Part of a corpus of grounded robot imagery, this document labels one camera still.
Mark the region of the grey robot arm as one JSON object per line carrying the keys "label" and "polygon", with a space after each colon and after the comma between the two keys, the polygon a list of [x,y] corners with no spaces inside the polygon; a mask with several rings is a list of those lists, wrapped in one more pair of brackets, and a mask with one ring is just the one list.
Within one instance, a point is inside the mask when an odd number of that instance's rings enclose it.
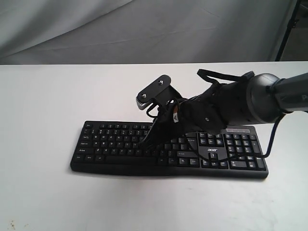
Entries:
{"label": "grey robot arm", "polygon": [[210,87],[189,99],[171,86],[167,75],[138,93],[140,110],[158,109],[141,147],[153,148],[189,132],[216,135],[228,126],[272,124],[285,114],[308,110],[307,74],[279,78],[248,72],[233,76],[205,69],[197,74]]}

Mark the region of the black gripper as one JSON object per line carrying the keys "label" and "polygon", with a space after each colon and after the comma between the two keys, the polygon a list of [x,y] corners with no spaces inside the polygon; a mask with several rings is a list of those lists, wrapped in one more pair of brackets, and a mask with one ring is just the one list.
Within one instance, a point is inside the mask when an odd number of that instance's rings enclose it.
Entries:
{"label": "black gripper", "polygon": [[155,147],[185,133],[202,130],[218,134],[227,126],[249,124],[247,83],[212,84],[202,94],[183,98],[172,86],[140,147]]}

